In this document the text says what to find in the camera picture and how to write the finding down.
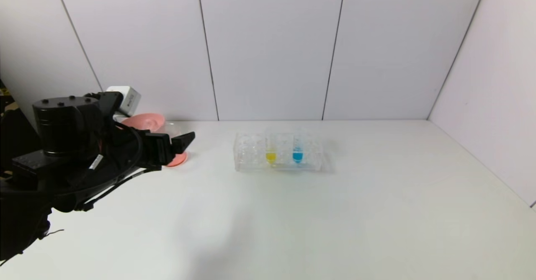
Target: pink lid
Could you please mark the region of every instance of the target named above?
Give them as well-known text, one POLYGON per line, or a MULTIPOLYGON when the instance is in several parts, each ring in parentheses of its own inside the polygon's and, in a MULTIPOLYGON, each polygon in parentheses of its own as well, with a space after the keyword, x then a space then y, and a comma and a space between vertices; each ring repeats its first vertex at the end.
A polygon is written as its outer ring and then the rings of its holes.
POLYGON ((171 163, 167 164, 168 167, 175 167, 178 166, 184 162, 186 162, 186 159, 188 158, 188 153, 183 152, 182 154, 176 154, 175 158, 171 161, 171 163))
POLYGON ((166 119, 161 114, 148 113, 126 118, 121 123, 125 124, 126 126, 134 127, 136 129, 149 129, 151 133, 154 133, 164 125, 165 121, 166 119))

